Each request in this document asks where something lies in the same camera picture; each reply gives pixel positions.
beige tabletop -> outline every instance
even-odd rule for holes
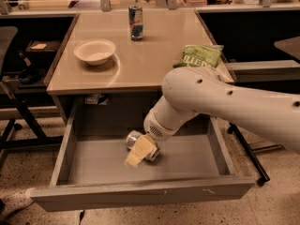
[[[193,9],[145,9],[143,40],[129,37],[128,11],[85,11],[72,31],[48,86],[52,95],[157,90],[190,44],[211,44]],[[116,45],[113,63],[91,67],[73,54],[77,44],[105,38]],[[233,81],[223,62],[217,69]]]

yellow object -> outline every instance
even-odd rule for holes
[[[136,168],[138,164],[156,148],[155,141],[149,135],[141,135],[132,146],[125,160],[125,166],[128,168]]]

desk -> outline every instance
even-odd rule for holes
[[[234,175],[217,120],[209,116],[161,143],[161,161],[125,168],[125,138],[133,128],[143,131],[162,79],[181,60],[185,45],[212,43],[192,9],[145,9],[143,17],[139,42],[129,37],[127,10],[83,12],[74,26],[47,91],[61,105],[65,97],[75,102],[63,110],[69,115],[51,189],[31,194],[47,211],[238,199],[253,185],[252,178]],[[116,44],[113,65],[90,67],[74,56],[75,46],[92,38]],[[232,81],[221,61],[217,69]],[[84,104],[92,93],[109,93],[112,100]]]
[[[63,95],[84,95],[118,91],[160,90],[163,77],[181,60],[186,45],[212,44],[193,9],[145,9],[143,41],[129,37],[128,11],[82,12],[48,85],[56,99]],[[77,44],[93,38],[105,38],[116,45],[115,63],[111,67],[89,67],[73,54]],[[220,60],[217,70],[226,83],[233,78]],[[70,107],[62,109],[62,117]]]

soda can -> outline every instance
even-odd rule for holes
[[[133,41],[143,39],[143,8],[136,4],[129,7],[130,36]]]

open drawer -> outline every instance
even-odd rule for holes
[[[143,131],[158,93],[112,94],[107,105],[78,97],[68,119],[52,181],[31,198],[47,211],[241,198],[253,178],[237,177],[217,119],[199,115],[166,142],[154,162],[127,169],[125,138]]]

